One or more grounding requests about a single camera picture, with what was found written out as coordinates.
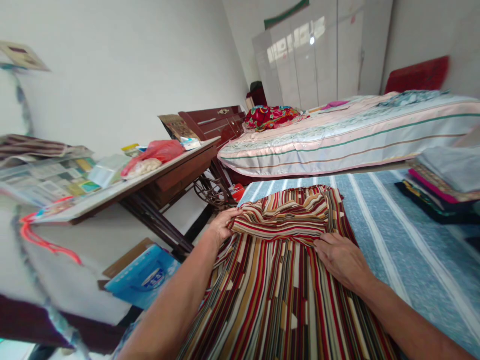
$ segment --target hand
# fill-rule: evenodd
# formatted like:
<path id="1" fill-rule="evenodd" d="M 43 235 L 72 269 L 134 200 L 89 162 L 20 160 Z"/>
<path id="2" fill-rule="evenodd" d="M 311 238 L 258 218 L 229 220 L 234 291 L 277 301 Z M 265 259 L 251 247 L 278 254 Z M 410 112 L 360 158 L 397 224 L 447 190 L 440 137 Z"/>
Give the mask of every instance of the hand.
<path id="1" fill-rule="evenodd" d="M 232 236 L 232 232 L 227 228 L 230 221 L 241 215 L 244 211 L 237 208 L 231 208 L 226 211 L 221 212 L 213 220 L 208 227 L 207 231 L 203 235 L 203 238 L 209 239 L 209 241 L 214 241 L 217 245 L 217 248 L 220 249 L 225 239 Z"/>
<path id="2" fill-rule="evenodd" d="M 360 249 L 338 233 L 325 233 L 315 240 L 315 250 L 326 269 L 354 293 L 365 291 L 377 278 Z"/>

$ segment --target forearm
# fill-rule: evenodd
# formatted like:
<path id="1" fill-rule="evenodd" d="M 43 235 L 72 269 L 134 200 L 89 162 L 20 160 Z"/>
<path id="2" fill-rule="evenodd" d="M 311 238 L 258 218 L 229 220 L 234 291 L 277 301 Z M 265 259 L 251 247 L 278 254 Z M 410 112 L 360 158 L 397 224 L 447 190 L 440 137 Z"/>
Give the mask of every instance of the forearm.
<path id="1" fill-rule="evenodd" d="M 128 340 L 119 360 L 176 358 L 195 319 L 218 254 L 206 232 Z"/>
<path id="2" fill-rule="evenodd" d="M 410 360 L 474 359 L 383 282 L 372 279 L 357 293 Z"/>

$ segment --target plastic bag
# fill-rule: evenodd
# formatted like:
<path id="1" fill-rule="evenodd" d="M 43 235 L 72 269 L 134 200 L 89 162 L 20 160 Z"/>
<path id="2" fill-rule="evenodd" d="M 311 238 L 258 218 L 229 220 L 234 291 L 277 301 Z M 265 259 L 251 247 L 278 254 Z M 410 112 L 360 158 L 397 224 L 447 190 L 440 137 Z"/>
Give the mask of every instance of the plastic bag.
<path id="1" fill-rule="evenodd" d="M 158 159 L 162 164 L 168 163 L 184 152 L 184 147 L 178 140 L 158 140 L 152 141 L 148 149 L 140 156 L 134 157 L 123 169 L 121 175 L 126 177 L 137 163 L 146 159 Z"/>
<path id="2" fill-rule="evenodd" d="M 162 162 L 156 158 L 149 158 L 137 162 L 136 165 L 130 169 L 130 172 L 127 176 L 124 177 L 125 180 L 135 179 L 139 176 L 151 173 L 154 170 L 157 170 L 162 166 Z"/>

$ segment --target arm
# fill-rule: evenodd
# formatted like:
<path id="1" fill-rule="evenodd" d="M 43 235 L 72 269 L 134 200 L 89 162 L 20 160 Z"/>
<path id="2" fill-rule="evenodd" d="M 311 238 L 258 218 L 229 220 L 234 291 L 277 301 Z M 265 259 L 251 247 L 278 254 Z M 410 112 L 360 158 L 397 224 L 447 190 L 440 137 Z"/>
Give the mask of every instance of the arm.
<path id="1" fill-rule="evenodd" d="M 135 329 L 118 360 L 174 359 L 199 310 L 223 241 L 227 224 L 241 210 L 222 212 L 212 221 L 195 249 L 165 285 Z"/>
<path id="2" fill-rule="evenodd" d="M 363 299 L 409 359 L 474 359 L 378 280 L 346 237 L 323 234 L 315 249 L 330 274 Z"/>

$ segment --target red string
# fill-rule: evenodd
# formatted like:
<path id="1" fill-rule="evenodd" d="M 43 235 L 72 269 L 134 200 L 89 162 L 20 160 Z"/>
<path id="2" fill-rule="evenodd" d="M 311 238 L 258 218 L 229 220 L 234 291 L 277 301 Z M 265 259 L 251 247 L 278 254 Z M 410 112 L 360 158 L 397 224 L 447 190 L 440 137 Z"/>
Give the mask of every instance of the red string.
<path id="1" fill-rule="evenodd" d="M 73 196 L 65 197 L 63 199 L 56 201 L 55 204 L 61 203 L 63 201 L 66 201 L 72 198 Z M 83 265 L 82 260 L 80 259 L 80 257 L 77 255 L 76 252 L 70 249 L 67 249 L 65 247 L 48 242 L 45 239 L 38 236 L 36 233 L 34 233 L 34 231 L 32 230 L 32 223 L 34 222 L 34 220 L 32 218 L 35 217 L 36 215 L 37 215 L 37 212 L 34 212 L 34 213 L 31 213 L 30 215 L 25 216 L 23 219 L 20 220 L 20 223 L 23 224 L 23 226 L 20 229 L 21 236 L 28 242 L 38 245 L 42 248 L 45 248 L 50 252 L 52 252 L 53 254 L 64 253 L 69 257 L 71 257 L 78 265 Z"/>

